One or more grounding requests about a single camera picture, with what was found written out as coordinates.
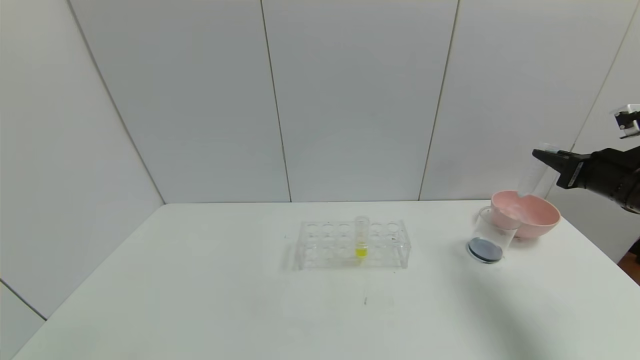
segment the wall seam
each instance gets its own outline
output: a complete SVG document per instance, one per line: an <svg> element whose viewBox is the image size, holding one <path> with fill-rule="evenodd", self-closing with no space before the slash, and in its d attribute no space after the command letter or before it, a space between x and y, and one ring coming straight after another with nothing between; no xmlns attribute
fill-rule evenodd
<svg viewBox="0 0 640 360"><path fill-rule="evenodd" d="M33 311L36 315L38 315L42 320L47 321L47 318L44 317L42 313L40 313L35 307L29 304L29 302L27 302L27 300L25 300L24 297L20 296L20 294L18 294L11 286L9 286L9 284L6 283L6 281L4 281L4 279L0 279L0 283L4 285L7 289L9 289L9 291L12 292L15 295L15 297L17 297L20 301L22 301L23 304L27 305L27 307L30 308L30 310Z"/></svg>
<svg viewBox="0 0 640 360"><path fill-rule="evenodd" d="M80 25L80 20L78 20L78 16L76 14L76 11L74 10L73 5L71 4L71 0L66 0L66 2L67 2L67 6L69 7L69 10L71 11L71 15L73 16L74 21L76 22L76 27L78 28L78 31L80 32L80 36L82 37L82 40L84 42L84 46L86 47L86 50L89 53L89 57L91 58L91 61L93 63L93 68L95 68L95 71L98 73L98 77L100 78L100 82L102 82L102 87L104 87L105 91L107 92L107 96L109 97L109 100L111 101L111 105L116 110L116 114L118 115L118 119L120 119L120 123L122 124L122 127L124 128L124 131L125 131L125 133L127 133L127 137L129 138L129 141L131 142L131 145L133 145L133 149L136 151L136 154L138 154L138 157L139 157L140 161L142 162L142 166L145 167L145 171L147 172L147 175L149 176L149 179L151 179L151 183L154 185L154 188L156 189L156 192L157 192L158 196L160 196L160 200L162 200L163 204L166 204L166 201L164 201L164 197L162 196L162 193L160 192L160 190L158 190L158 186L156 184L156 180L154 180L153 176L151 176L151 172L149 171L149 167L145 163L145 160L142 158L142 155L140 154L140 150L138 150L138 146L136 146L136 143L133 141L133 137L131 137L131 133L129 132L129 129L127 128L127 124L125 124L124 120L122 119L122 114L120 113L120 110L118 109L118 106L116 105L116 102L113 100L113 96L111 96L111 91L109 90L109 87L107 86L107 83L104 80L104 76L102 76L102 72L100 71L100 67L98 66L98 63L95 60L95 57L93 56L93 51L91 51L91 47L89 46L89 41L87 41L87 39L86 39L86 36L84 34L84 30L82 29L82 26Z"/></svg>
<svg viewBox="0 0 640 360"><path fill-rule="evenodd" d="M431 127L431 137L429 138L429 147L427 148L427 158L424 161L424 171L422 171L422 181L420 182L420 190L418 191L418 201L422 197L422 187L424 186L424 179L427 176L427 164L429 163L429 154L431 154L431 144L433 144L433 135L436 132L436 123L438 122L438 114L440 113L440 101L442 100L442 92L444 90L444 81L447 77L447 69L449 68L449 59L451 58L451 48L453 47L453 36L456 32L456 25L458 23L458 12L460 10L460 1L456 4L456 14L453 17L453 25L451 26L451 39L449 40L449 49L447 50L447 61L444 65L444 71L442 72L442 82L440 83L440 94L438 95L438 104L436 105L436 113L433 117L433 126Z"/></svg>
<svg viewBox="0 0 640 360"><path fill-rule="evenodd" d="M638 7L639 6L640 6L640 1L638 1L636 3L636 8L634 9L634 12L631 14L631 19L629 20L629 23L627 24L627 28L625 30L625 34L622 36L622 40L620 40L620 45L618 45L618 50L616 50L616 55L613 57L613 61L611 62L611 66L609 66L609 70L607 70L607 75L605 75L604 80L602 81L602 85L600 85L600 89L598 89L598 93L597 93L595 99L593 99L593 102L591 103L591 107L589 108L589 112L587 113L587 117L584 119L584 122L582 122L582 126L580 126L580 131L578 131L578 135L575 136L575 139L573 141L573 144L569 148L569 151L573 151L573 148L575 147L575 144L578 142L578 138L580 137L580 134L582 134L582 130L584 130L584 127L587 124L587 120L589 120L589 116L591 116L591 112L593 111L593 108L596 106L596 102L598 101L598 98L600 97L600 93L602 92L602 89L604 88L604 85L607 82L607 78L609 77L609 74L611 73L611 69L613 69L613 64L615 64L616 63L616 59L618 59L618 55L620 54L620 49L622 48L622 44L625 42L625 39L627 38L627 34L629 33L629 29L631 28L631 24L634 21L634 17L636 16L636 12L638 11Z"/></svg>
<svg viewBox="0 0 640 360"><path fill-rule="evenodd" d="M273 100L276 104L276 116L278 117L278 130L280 131L280 145L282 146L282 161L284 161L284 175L287 178L287 190L289 191L289 202L293 202L291 197L291 183L289 182L289 171L287 169L287 156L284 151L284 138L282 137L282 125L280 124L280 108L278 107L278 96L276 95L276 81L273 77L273 65L271 64L271 50L269 49L269 37L267 36L267 22L264 18L264 5L260 0L260 11L262 12L262 26L264 27L264 41L267 44L267 58L269 59L269 71L271 73L271 86L273 87Z"/></svg>

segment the yellow liquid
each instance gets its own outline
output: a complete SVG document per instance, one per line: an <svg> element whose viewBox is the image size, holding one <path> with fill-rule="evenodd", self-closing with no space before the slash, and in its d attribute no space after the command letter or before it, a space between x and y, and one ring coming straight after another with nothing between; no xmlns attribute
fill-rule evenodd
<svg viewBox="0 0 640 360"><path fill-rule="evenodd" d="M367 244L360 241L356 244L356 256L360 259L367 257Z"/></svg>

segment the glass beaker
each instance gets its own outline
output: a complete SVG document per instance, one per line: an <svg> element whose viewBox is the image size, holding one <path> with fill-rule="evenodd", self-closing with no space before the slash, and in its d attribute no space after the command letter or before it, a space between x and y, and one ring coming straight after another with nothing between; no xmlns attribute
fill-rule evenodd
<svg viewBox="0 0 640 360"><path fill-rule="evenodd" d="M502 259L521 222L505 215L499 208L480 209L476 228L467 243L473 258L483 263L496 263Z"/></svg>

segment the clear plastic tube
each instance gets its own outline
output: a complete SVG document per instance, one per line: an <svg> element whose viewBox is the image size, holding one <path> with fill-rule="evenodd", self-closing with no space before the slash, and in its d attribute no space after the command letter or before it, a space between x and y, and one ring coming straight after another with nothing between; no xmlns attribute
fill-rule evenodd
<svg viewBox="0 0 640 360"><path fill-rule="evenodd" d="M367 241L369 241L369 218L356 217L355 220L356 256L367 257Z"/></svg>
<svg viewBox="0 0 640 360"><path fill-rule="evenodd" d="M548 143L540 143L538 148L548 152L558 152L558 150L560 150L558 146ZM529 166L520 177L520 182L518 183L518 196L523 197L532 194L540 180L542 180L542 177L545 175L547 168L547 164L531 157L529 160Z"/></svg>

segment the dark blue liquid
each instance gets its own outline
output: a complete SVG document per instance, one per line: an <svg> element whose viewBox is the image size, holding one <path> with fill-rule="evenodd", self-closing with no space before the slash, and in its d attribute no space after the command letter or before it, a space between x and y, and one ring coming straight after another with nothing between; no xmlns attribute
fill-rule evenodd
<svg viewBox="0 0 640 360"><path fill-rule="evenodd" d="M472 238L467 243L467 250L471 255L485 263L495 263L502 259L502 249L485 239Z"/></svg>

